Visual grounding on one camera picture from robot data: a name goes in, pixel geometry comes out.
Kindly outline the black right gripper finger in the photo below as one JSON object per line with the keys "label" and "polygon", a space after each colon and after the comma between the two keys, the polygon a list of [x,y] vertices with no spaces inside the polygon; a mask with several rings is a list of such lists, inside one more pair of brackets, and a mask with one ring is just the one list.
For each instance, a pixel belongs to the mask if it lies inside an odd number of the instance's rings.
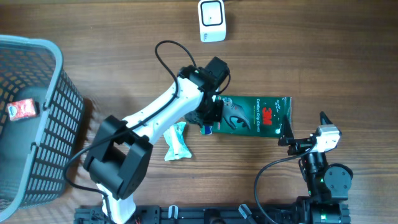
{"label": "black right gripper finger", "polygon": [[320,112],[320,124],[321,125],[329,125],[332,124],[331,120],[328,118],[324,111]]}
{"label": "black right gripper finger", "polygon": [[284,115],[282,120],[281,138],[293,139],[294,134],[290,125],[290,121],[287,115]]}

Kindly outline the teal white pack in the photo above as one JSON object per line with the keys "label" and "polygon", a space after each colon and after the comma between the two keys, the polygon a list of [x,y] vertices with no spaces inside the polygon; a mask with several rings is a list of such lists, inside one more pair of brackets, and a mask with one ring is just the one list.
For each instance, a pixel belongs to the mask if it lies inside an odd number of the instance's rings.
{"label": "teal white pack", "polygon": [[164,161],[174,161],[192,157],[192,153],[185,144],[183,138],[186,124],[187,123],[184,121],[175,123],[164,132],[165,142],[169,145],[169,150],[164,157]]}

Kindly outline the white blue pouch pack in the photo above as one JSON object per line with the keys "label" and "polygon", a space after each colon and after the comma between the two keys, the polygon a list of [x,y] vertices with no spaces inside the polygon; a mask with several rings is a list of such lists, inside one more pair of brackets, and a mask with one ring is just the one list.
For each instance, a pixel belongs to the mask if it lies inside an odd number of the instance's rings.
{"label": "white blue pouch pack", "polygon": [[201,128],[201,133],[204,135],[212,134],[212,126],[203,126]]}

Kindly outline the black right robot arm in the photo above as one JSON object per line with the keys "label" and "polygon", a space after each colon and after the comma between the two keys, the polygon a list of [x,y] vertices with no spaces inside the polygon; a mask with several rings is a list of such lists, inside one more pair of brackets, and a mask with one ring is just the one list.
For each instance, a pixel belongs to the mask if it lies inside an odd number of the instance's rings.
{"label": "black right robot arm", "polygon": [[353,171],[343,164],[329,164],[326,154],[338,145],[342,132],[320,113],[320,125],[308,138],[295,138],[290,121],[283,117],[279,146],[288,146],[287,154],[299,156],[298,166],[308,189],[292,204],[293,223],[349,224],[348,200]]}

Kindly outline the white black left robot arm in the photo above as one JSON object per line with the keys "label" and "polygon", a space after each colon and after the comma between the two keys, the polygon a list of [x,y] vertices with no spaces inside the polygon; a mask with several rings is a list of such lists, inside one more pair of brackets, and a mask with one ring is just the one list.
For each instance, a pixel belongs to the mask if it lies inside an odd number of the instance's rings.
{"label": "white black left robot arm", "polygon": [[144,109],[124,119],[108,116],[101,123],[83,167],[103,192],[106,218],[126,223],[132,217],[133,193],[146,175],[153,147],[180,118],[199,126],[221,121],[223,103],[215,96],[229,74],[218,57],[204,68],[183,67],[177,81]]}

